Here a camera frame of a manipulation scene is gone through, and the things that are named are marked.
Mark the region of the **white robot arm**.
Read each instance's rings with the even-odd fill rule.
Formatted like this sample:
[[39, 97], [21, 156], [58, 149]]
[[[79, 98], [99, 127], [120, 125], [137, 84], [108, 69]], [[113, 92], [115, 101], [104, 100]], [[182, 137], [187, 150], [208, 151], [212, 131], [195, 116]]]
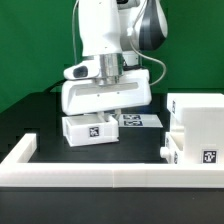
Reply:
[[168, 34], [160, 0], [78, 0], [83, 61], [64, 70], [67, 115], [147, 105], [149, 71], [130, 61], [156, 50]]

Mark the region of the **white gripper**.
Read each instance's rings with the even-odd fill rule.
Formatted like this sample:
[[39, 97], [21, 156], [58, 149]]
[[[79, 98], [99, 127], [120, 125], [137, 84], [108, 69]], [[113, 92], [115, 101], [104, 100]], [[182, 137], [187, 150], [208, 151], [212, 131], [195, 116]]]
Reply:
[[107, 122], [104, 111], [148, 105], [151, 91], [147, 69], [123, 70], [121, 54], [97, 55], [64, 70], [62, 110], [66, 115], [97, 112]]

